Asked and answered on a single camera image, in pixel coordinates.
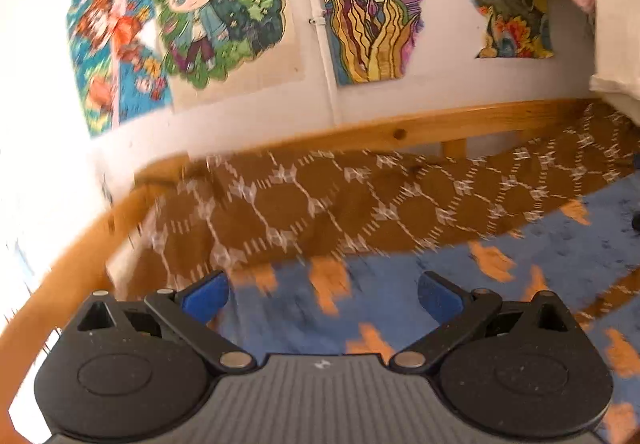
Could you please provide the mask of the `blue pants orange pattern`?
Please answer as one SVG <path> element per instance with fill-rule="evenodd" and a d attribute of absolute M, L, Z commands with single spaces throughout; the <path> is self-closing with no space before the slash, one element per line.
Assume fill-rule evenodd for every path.
<path fill-rule="evenodd" d="M 512 234 L 422 254 L 353 256 L 335 265 L 334 312 L 324 312 L 312 266 L 294 261 L 245 275 L 231 288 L 218 331 L 257 358 L 269 353 L 390 356 L 436 321 L 422 308 L 418 282 L 436 271 L 471 290 L 508 301 L 554 291 L 602 354 L 614 379 L 600 435 L 609 443 L 639 435 L 639 178 L 630 175 Z"/>

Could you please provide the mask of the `brown PF patterned blanket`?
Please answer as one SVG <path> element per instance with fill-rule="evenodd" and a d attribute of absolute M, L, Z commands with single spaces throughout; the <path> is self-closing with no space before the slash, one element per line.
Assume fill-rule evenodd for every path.
<path fill-rule="evenodd" d="M 213 271 L 272 287 L 274 265 L 308 259 L 344 278 L 349 256 L 471 253 L 462 274 L 511 285 L 515 263 L 490 239 L 631 172 L 639 130 L 604 102 L 524 144 L 479 158 L 374 150 L 273 150 L 193 161 L 143 210 L 137 248 L 107 266 L 117 297 L 183 288 Z"/>

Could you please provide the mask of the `orange teal mosaic poster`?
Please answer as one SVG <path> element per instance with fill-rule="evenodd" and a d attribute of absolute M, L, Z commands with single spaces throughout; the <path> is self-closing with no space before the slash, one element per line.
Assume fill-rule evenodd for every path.
<path fill-rule="evenodd" d="M 152 0 L 72 0 L 70 58 L 92 137 L 172 104 L 162 60 L 140 37 L 154 18 Z"/>

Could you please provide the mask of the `blond anime character poster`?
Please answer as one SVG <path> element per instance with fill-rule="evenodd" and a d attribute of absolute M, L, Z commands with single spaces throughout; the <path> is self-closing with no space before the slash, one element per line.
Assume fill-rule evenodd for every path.
<path fill-rule="evenodd" d="M 177 110 L 304 77 L 291 0 L 153 0 Z"/>

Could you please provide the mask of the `white hanging cloth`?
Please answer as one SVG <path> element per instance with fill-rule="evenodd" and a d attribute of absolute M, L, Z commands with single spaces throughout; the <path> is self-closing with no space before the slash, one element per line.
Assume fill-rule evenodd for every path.
<path fill-rule="evenodd" d="M 640 0 L 596 0 L 596 69 L 590 88 L 639 122 Z"/>

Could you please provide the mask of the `wooden bed frame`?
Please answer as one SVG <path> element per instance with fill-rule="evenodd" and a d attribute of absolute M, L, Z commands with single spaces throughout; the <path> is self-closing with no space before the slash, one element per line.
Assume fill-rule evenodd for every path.
<path fill-rule="evenodd" d="M 253 149 L 397 151 L 439 144 L 444 157 L 462 158 L 473 137 L 514 132 L 520 141 L 529 141 L 573 121 L 589 103 L 588 98 L 525 100 L 396 115 L 269 141 Z M 189 162 L 186 152 L 178 152 L 138 170 L 130 193 L 82 231 L 2 330 L 2 442 L 24 442 L 9 410 L 51 332 L 67 323 L 89 293 L 112 289 L 107 261 L 145 219 L 155 201 L 178 181 Z"/>

